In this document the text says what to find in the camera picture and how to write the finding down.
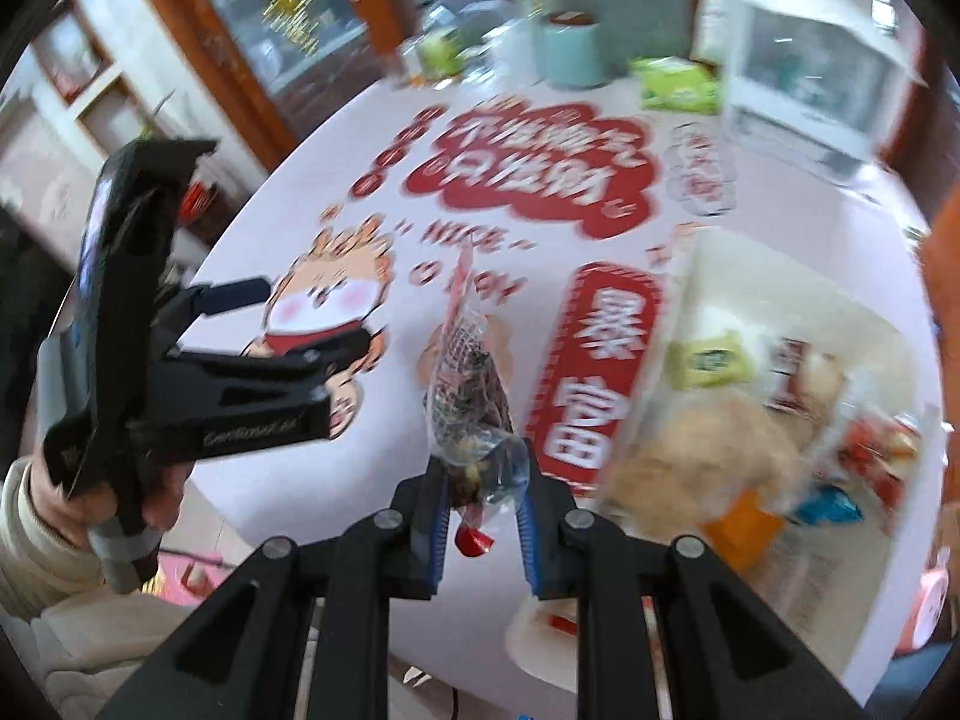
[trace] cable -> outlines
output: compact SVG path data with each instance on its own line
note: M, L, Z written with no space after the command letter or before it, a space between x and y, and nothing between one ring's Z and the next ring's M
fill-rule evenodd
M202 555L194 555L192 552L185 552L182 549L170 549L169 547L160 547L161 555L174 555L176 557L189 557L190 560L195 560L195 562L201 562L204 565L212 565L214 568L227 568L230 571L236 570L236 565L231 562L224 562L223 560L213 560L212 557L203 557Z

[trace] blue wrapper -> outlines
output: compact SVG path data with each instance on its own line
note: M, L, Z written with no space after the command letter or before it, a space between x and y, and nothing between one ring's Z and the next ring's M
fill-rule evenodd
M863 520L863 512L847 495L834 485L817 488L803 504L800 504L790 519L802 525L847 525Z

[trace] red candy wrapper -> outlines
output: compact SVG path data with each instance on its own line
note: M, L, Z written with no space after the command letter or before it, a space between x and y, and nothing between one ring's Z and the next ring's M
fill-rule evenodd
M907 415L890 418L866 410L851 423L837 456L846 473L861 479L888 515L904 502L904 476L917 458L920 434Z
M800 391L800 371L803 356L808 351L806 341L783 338L774 352L772 370L776 374L776 386L766 405L779 412L806 415L803 394Z

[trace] green snack package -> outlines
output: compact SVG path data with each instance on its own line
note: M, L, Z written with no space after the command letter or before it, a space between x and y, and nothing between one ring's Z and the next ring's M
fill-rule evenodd
M419 39L416 46L419 60L431 80L449 79L457 76L463 69L460 60L460 41L454 30L437 30Z
M754 378L754 367L736 330L707 341L674 341L670 344L669 371L673 389L736 384Z
M719 111L718 84L703 65L669 56L635 59L630 68L640 80L640 105L644 108L711 116Z

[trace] orange container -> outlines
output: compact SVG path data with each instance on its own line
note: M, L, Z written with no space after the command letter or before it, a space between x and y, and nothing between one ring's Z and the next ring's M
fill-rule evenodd
M722 518L704 525L714 552L734 571L744 571L766 552L784 526L784 519L757 507L757 492L748 490Z

